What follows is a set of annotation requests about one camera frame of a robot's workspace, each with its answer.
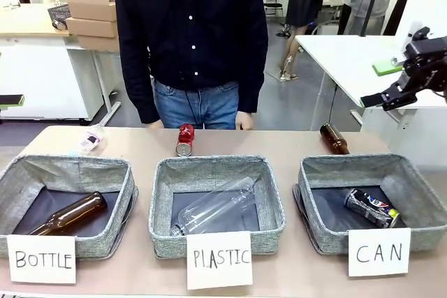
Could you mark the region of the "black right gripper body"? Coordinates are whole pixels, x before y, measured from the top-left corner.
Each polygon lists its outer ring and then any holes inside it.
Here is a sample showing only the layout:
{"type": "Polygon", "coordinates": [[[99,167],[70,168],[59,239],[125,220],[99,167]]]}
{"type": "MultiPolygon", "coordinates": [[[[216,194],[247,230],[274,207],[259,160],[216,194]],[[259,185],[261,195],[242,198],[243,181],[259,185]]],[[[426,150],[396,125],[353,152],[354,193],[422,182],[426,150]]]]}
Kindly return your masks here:
{"type": "Polygon", "coordinates": [[[447,96],[447,46],[406,46],[404,55],[399,80],[401,96],[415,96],[423,90],[447,96]]]}

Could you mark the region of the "black printed drink can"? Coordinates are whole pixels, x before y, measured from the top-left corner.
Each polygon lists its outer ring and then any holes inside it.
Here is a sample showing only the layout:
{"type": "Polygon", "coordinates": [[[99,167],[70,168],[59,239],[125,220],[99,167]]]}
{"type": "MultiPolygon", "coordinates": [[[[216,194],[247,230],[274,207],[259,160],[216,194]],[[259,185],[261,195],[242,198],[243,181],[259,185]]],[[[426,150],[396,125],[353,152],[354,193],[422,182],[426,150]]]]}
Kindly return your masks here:
{"type": "Polygon", "coordinates": [[[400,217],[398,210],[357,188],[348,192],[344,206],[379,228],[393,228],[400,217]]]}

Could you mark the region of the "grey fabric basket bottle label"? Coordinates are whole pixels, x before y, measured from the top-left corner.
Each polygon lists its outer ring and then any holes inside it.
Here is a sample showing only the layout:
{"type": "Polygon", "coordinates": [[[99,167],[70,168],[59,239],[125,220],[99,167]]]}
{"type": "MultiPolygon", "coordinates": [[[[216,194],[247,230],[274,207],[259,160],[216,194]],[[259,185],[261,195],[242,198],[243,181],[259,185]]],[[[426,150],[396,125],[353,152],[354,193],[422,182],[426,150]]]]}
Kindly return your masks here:
{"type": "Polygon", "coordinates": [[[0,258],[8,255],[6,237],[28,234],[51,214],[99,192],[108,208],[84,228],[76,228],[76,257],[107,259],[117,249],[138,197],[131,165],[115,158],[23,155],[0,172],[0,258]]]}

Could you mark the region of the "paper sign CAN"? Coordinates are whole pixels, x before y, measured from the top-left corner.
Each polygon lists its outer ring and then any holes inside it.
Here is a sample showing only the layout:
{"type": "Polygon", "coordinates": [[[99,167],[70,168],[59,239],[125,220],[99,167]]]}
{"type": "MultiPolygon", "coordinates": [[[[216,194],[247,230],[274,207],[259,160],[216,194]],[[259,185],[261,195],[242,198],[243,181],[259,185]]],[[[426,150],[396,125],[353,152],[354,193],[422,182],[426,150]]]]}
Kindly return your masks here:
{"type": "Polygon", "coordinates": [[[348,242],[350,277],[388,276],[409,271],[409,228],[350,230],[348,242]]]}

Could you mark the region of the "grey fabric basket plastic label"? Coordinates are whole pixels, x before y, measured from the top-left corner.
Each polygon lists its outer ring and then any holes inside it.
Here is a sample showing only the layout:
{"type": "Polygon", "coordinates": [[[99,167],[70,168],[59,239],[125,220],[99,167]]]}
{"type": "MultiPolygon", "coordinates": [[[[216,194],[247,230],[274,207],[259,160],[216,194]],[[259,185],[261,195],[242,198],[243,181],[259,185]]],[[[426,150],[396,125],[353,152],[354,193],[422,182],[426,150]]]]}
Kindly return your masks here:
{"type": "Polygon", "coordinates": [[[246,214],[251,252],[268,255],[278,250],[286,225],[284,206],[268,161],[262,156],[190,156],[159,162],[149,209],[149,233],[156,257],[186,257],[186,236],[170,234],[179,211],[226,182],[248,176],[256,180],[255,205],[246,214]]]}

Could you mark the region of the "green flat device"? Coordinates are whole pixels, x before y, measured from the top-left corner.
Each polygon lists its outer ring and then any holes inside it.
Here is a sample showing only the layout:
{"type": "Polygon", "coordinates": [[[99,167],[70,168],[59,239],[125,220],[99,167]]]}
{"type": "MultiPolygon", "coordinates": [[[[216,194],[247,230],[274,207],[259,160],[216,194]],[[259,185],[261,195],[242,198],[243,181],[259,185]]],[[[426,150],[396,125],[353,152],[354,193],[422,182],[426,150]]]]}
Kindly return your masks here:
{"type": "Polygon", "coordinates": [[[372,68],[377,76],[381,77],[402,71],[401,65],[395,65],[390,59],[378,61],[372,64],[372,68]]]}

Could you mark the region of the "wooden-top white desk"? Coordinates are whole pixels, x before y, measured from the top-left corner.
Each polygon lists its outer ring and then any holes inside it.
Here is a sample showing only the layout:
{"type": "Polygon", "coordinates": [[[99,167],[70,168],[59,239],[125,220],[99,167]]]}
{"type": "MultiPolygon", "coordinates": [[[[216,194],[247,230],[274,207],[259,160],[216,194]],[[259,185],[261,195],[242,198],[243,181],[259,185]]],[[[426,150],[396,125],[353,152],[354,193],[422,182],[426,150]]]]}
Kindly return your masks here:
{"type": "Polygon", "coordinates": [[[19,107],[0,106],[0,120],[92,121],[104,107],[106,125],[121,107],[117,54],[83,49],[54,29],[44,4],[0,8],[0,96],[23,95],[19,107]]]}

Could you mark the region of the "white table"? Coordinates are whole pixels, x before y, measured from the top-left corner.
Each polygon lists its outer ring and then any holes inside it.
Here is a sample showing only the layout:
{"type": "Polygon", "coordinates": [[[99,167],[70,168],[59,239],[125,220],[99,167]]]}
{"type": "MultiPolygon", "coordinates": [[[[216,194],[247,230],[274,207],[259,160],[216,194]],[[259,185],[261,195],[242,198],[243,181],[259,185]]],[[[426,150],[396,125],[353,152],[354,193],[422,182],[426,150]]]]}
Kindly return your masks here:
{"type": "MultiPolygon", "coordinates": [[[[324,71],[320,91],[314,108],[310,129],[317,131],[329,120],[329,110],[322,107],[325,96],[337,87],[358,107],[360,98],[382,92],[398,80],[399,73],[378,76],[372,65],[390,59],[399,51],[393,36],[297,36],[308,55],[324,71]]],[[[428,115],[439,112],[436,120],[447,121],[447,105],[430,91],[418,93],[418,101],[401,111],[387,114],[379,108],[364,111],[362,131],[391,135],[411,124],[416,113],[428,115]]]]}

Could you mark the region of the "small clear pink-label bottle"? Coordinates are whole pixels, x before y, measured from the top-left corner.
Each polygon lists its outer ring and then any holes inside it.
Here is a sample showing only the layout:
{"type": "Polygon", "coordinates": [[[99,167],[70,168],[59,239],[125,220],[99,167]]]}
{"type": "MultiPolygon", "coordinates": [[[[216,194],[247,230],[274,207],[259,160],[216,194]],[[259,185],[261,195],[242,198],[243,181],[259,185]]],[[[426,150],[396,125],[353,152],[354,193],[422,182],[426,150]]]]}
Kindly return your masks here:
{"type": "Polygon", "coordinates": [[[88,156],[104,142],[105,132],[101,125],[89,126],[68,151],[70,156],[88,156]]]}

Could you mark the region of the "dark plastic crate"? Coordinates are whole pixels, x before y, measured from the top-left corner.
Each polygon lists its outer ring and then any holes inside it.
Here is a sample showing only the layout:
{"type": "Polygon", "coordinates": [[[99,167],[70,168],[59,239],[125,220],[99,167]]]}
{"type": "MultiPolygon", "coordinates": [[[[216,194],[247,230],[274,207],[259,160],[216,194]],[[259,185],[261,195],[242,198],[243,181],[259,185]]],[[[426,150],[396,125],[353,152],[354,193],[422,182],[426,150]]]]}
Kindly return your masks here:
{"type": "Polygon", "coordinates": [[[47,11],[52,22],[65,22],[67,18],[71,17],[71,12],[68,4],[48,8],[47,11]]]}

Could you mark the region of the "open cardboard box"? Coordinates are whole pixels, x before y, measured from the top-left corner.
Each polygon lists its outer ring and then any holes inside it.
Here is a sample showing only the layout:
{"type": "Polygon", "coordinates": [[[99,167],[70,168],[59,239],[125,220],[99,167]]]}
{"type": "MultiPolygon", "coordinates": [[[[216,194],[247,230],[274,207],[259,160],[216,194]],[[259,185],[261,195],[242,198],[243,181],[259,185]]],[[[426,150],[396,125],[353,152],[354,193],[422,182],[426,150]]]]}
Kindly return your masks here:
{"type": "Polygon", "coordinates": [[[75,19],[117,21],[115,0],[68,0],[68,6],[75,19]]]}

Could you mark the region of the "long-neck brown glass bottle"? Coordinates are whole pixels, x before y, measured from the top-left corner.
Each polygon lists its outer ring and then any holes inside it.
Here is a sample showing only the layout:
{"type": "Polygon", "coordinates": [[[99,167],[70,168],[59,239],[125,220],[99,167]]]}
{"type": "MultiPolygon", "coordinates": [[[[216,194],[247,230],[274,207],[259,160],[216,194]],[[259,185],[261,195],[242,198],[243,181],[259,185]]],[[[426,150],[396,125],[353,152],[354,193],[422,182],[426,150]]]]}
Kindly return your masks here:
{"type": "Polygon", "coordinates": [[[107,211],[108,204],[101,193],[95,191],[54,212],[42,225],[28,235],[69,236],[107,211]]]}

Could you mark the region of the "large clear plastic bottle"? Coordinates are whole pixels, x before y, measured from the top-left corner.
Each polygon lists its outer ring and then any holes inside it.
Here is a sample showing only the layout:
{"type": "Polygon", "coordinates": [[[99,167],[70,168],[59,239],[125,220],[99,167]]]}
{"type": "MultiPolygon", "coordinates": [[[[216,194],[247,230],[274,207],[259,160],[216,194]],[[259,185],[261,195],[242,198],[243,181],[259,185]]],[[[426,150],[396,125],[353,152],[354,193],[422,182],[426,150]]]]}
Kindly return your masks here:
{"type": "Polygon", "coordinates": [[[245,231],[245,216],[255,205],[256,180],[248,176],[234,178],[179,211],[170,234],[245,231]]]}

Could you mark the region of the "person in dark shirt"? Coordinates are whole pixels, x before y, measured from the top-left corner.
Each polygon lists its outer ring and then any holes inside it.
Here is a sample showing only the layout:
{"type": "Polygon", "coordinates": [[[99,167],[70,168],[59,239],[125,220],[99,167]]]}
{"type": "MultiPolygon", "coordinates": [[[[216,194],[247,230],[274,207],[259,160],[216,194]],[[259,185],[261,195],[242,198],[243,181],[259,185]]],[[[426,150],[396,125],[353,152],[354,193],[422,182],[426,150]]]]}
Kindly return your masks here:
{"type": "Polygon", "coordinates": [[[164,128],[237,130],[249,39],[268,36],[263,0],[115,0],[121,45],[144,47],[164,128]]]}

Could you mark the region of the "paper sign PLASTIC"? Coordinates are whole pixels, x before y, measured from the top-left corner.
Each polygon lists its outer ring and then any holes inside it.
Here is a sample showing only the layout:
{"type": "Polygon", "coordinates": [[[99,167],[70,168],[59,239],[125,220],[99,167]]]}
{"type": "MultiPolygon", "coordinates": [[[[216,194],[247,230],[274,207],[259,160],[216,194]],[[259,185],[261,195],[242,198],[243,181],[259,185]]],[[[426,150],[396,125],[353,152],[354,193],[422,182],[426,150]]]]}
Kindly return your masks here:
{"type": "Polygon", "coordinates": [[[188,290],[252,285],[250,232],[189,234],[186,263],[188,290]]]}

